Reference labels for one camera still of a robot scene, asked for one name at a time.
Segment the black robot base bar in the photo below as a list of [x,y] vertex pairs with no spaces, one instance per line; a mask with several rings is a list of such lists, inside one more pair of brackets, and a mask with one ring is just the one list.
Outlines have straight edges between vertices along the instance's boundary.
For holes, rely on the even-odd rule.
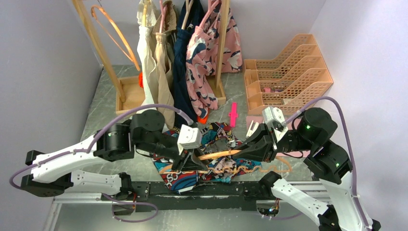
[[181,194],[169,190],[162,181],[134,181],[133,190],[113,198],[120,201],[151,203],[159,210],[240,209],[256,211],[257,204],[271,204],[276,198],[263,191],[257,181],[231,183],[202,182]]

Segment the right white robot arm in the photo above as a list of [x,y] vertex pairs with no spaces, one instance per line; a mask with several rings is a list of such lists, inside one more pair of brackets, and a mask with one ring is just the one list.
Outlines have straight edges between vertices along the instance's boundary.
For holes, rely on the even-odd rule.
[[309,151],[304,163],[325,187],[330,203],[319,201],[295,188],[274,171],[259,181],[263,198],[282,199],[309,217],[321,231],[378,231],[379,221],[371,219],[358,202],[353,181],[354,167],[346,150],[331,136],[337,124],[328,112],[312,107],[300,114],[295,129],[287,129],[274,108],[272,118],[235,148],[237,158],[270,162],[278,153]]

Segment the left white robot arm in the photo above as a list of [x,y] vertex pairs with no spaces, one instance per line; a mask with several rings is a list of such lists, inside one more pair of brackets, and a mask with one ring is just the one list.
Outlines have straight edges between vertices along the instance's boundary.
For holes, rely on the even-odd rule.
[[150,109],[60,151],[46,154],[32,150],[25,161],[30,173],[22,177],[20,187],[38,197],[54,197],[70,190],[127,200],[134,192],[130,175],[102,175],[84,168],[132,159],[136,151],[171,160],[174,171],[206,171],[208,161],[201,159],[199,129],[183,125],[179,135],[172,137],[162,132],[164,125],[164,116]]

